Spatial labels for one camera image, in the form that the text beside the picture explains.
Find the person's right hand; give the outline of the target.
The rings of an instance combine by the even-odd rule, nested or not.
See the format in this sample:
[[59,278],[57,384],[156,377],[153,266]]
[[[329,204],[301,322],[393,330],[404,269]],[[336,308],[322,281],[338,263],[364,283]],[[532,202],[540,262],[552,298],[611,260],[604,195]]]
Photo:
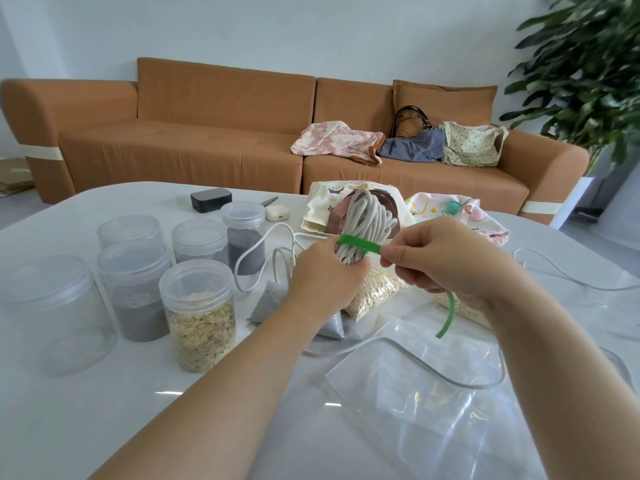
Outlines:
[[430,293],[450,291],[469,306],[496,312],[522,305],[527,281],[522,268],[505,251],[451,217],[438,217],[400,231],[390,244],[422,246],[434,243],[440,259],[438,276],[405,273],[381,257],[384,267],[410,285]]

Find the person's left hand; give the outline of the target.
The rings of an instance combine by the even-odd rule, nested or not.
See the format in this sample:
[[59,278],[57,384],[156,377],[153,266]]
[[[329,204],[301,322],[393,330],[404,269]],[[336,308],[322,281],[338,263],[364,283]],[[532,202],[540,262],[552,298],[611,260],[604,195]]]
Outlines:
[[342,290],[343,263],[335,253],[338,238],[327,238],[300,253],[289,282],[285,307],[317,332],[355,296]]

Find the person's right forearm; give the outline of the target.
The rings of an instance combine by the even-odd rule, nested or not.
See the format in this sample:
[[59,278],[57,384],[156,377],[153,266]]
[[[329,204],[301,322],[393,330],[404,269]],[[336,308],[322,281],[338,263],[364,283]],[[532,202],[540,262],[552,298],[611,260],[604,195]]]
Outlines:
[[479,301],[549,480],[640,480],[640,397],[593,339],[527,277]]

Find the person's left forearm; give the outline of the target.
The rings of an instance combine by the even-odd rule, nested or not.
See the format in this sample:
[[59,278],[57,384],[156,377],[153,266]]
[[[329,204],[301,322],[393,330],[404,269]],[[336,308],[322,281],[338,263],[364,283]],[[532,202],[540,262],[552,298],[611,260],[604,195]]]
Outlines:
[[286,298],[88,480],[244,480],[300,355],[350,301]]

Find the plastic bag of oats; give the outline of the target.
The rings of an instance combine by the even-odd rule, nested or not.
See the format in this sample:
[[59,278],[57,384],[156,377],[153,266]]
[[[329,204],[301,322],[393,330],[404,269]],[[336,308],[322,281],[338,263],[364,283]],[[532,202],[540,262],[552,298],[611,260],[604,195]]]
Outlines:
[[490,323],[482,312],[468,306],[455,294],[448,292],[437,293],[433,295],[433,300],[446,308],[454,309],[454,314],[456,316],[474,322],[487,330],[492,329]]
[[408,284],[400,279],[393,269],[373,264],[355,297],[347,307],[343,308],[343,312],[351,319],[359,321],[373,309],[407,288]]

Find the cartoon print canvas bag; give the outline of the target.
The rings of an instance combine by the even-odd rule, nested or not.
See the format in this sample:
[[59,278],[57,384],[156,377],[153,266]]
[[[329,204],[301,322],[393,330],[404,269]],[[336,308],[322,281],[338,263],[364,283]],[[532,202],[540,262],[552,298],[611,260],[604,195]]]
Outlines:
[[311,184],[301,228],[311,233],[326,234],[333,209],[349,195],[361,189],[366,189],[379,196],[380,200],[385,197],[389,201],[385,202],[385,207],[392,212],[393,217],[397,218],[397,228],[416,224],[415,218],[407,209],[404,199],[396,187],[367,180],[333,180]]

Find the plastic bag of grey powder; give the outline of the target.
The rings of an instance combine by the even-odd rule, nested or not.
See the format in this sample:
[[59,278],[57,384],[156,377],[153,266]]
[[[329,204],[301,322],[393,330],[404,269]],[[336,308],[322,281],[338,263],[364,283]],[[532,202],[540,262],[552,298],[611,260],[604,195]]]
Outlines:
[[[284,283],[267,282],[265,290],[254,307],[248,322],[261,324],[267,320],[282,304],[287,295],[288,286]],[[346,337],[342,312],[332,315],[318,330],[317,335],[327,339],[343,340]]]

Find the blue dotted handbag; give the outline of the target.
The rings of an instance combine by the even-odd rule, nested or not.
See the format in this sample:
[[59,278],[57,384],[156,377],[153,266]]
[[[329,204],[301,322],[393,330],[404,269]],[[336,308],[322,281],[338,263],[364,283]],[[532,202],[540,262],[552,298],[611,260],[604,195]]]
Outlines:
[[[404,112],[417,113],[422,121],[422,129],[416,136],[397,136],[398,122]],[[394,117],[390,134],[375,154],[384,159],[404,162],[435,163],[444,158],[446,134],[443,129],[432,126],[428,117],[418,107],[408,105],[400,108]]]

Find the tall jar with dark powder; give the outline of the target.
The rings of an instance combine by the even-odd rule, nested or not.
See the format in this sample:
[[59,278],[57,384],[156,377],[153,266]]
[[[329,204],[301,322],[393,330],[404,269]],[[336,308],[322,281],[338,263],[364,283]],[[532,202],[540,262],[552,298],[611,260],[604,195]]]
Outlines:
[[266,261],[264,224],[265,207],[252,201],[233,201],[221,208],[227,227],[228,261],[238,276],[258,273]]

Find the cream dotted fabric bag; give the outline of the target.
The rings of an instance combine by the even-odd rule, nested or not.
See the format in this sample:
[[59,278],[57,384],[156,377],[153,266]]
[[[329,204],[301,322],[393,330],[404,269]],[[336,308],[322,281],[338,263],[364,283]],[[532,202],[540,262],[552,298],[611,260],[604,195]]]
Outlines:
[[497,167],[509,135],[506,127],[495,125],[469,127],[444,121],[438,128],[445,135],[443,163],[459,167]]

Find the pink floral fabric bag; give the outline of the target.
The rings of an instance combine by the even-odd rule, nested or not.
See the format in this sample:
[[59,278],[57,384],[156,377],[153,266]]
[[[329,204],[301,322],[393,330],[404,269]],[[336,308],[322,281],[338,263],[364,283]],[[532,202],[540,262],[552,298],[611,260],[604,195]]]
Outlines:
[[365,166],[382,164],[377,151],[386,136],[382,132],[351,129],[343,121],[312,123],[292,144],[291,152],[300,156],[334,155]]

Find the empty clear zip bag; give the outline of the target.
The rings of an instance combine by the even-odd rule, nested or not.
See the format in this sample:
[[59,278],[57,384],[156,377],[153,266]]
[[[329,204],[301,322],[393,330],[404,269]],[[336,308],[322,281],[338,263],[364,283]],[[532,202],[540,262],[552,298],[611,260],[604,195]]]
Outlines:
[[530,446],[500,347],[477,328],[382,325],[326,374],[417,478],[526,476]]

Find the short jar with grey powder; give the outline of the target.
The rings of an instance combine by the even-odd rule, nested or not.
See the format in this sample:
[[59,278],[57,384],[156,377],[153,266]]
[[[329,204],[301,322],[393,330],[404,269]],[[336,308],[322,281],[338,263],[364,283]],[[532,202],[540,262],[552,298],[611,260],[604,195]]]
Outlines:
[[177,225],[172,230],[176,264],[208,259],[228,266],[227,233],[224,223],[214,219],[198,218]]

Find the orange-brown sofa cushion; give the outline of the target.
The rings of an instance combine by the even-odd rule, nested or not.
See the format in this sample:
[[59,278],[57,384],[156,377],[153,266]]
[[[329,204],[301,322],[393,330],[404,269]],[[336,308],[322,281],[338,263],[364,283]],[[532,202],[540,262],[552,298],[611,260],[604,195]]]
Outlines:
[[394,80],[394,108],[415,106],[432,123],[455,121],[465,126],[489,125],[498,86],[445,87]]

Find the clear jar with oats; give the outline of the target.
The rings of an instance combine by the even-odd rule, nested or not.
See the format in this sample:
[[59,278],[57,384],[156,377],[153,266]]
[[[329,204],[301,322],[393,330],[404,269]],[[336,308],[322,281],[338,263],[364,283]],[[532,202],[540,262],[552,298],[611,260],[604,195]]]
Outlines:
[[162,275],[159,291],[179,366],[210,371],[236,345],[230,268],[215,260],[188,260]]

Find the small black box device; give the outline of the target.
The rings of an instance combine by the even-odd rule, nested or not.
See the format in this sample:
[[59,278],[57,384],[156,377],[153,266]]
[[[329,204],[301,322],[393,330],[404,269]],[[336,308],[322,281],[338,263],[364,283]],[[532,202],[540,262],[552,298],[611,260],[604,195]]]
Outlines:
[[190,194],[191,206],[199,214],[221,209],[233,201],[231,191],[222,187],[210,188]]

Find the white planter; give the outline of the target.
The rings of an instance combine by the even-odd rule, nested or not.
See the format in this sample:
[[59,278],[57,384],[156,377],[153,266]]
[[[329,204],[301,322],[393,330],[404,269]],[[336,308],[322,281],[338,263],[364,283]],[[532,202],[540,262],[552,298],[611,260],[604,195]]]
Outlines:
[[564,203],[561,204],[552,218],[549,227],[556,230],[560,229],[568,220],[583,195],[587,192],[592,184],[594,177],[581,177],[572,192],[569,194]]

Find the orange-brown sofa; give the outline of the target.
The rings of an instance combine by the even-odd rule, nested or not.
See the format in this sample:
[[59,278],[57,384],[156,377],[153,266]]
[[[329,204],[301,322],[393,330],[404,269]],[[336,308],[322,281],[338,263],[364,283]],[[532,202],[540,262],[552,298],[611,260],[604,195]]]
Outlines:
[[388,136],[391,86],[151,57],[138,79],[7,79],[2,109],[44,203],[130,182],[308,194],[314,182],[369,180],[415,193],[462,194],[549,225],[583,177],[588,152],[511,130],[495,168],[382,159],[365,166],[291,146],[312,123]]

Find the clear jar with grey powder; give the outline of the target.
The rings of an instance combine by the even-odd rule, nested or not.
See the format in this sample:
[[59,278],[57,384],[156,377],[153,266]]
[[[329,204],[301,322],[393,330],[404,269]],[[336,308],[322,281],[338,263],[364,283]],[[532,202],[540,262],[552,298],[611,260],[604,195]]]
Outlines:
[[164,243],[119,242],[102,250],[97,270],[124,339],[151,342],[169,334],[159,281],[172,266]]

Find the small empty clear jar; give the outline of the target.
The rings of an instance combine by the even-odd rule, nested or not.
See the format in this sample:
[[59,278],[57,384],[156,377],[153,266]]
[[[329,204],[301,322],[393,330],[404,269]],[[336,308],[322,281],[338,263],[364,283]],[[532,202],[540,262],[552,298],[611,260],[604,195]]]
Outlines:
[[148,215],[126,215],[110,219],[97,228],[100,250],[139,240],[164,243],[160,222]]

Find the green leafy houseplant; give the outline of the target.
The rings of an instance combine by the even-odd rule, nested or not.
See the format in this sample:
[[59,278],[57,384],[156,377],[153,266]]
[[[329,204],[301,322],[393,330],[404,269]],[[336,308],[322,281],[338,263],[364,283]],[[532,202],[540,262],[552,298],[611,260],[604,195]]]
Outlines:
[[516,46],[535,51],[504,93],[527,97],[500,121],[515,129],[546,118],[540,135],[588,152],[584,176],[606,149],[617,168],[640,144],[640,0],[548,1],[546,14],[517,28],[536,28]]

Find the large empty clear jar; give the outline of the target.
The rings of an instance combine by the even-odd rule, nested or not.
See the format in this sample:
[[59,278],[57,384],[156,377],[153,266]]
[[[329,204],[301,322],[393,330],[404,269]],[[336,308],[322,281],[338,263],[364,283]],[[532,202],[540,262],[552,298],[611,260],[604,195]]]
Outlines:
[[103,360],[117,331],[82,258],[40,257],[0,274],[0,348],[21,369],[70,376]]

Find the flat cardboard pieces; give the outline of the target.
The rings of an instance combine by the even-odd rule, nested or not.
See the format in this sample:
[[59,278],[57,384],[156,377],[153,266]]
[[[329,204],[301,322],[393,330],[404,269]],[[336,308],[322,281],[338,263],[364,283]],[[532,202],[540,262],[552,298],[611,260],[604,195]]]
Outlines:
[[26,158],[0,159],[0,198],[35,187]]

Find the pink print drawstring bag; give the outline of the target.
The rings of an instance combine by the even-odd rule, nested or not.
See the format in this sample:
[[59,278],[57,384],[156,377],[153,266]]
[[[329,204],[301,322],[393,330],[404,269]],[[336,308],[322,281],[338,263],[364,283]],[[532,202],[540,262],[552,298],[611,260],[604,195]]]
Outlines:
[[[455,216],[448,216],[445,208],[452,201],[460,204],[460,211]],[[466,205],[476,205],[482,209],[480,200],[457,194],[416,193],[405,200],[406,208],[417,222],[436,217],[452,217],[499,247],[507,243],[508,229],[485,211],[484,219],[478,222],[471,221],[465,213]]]

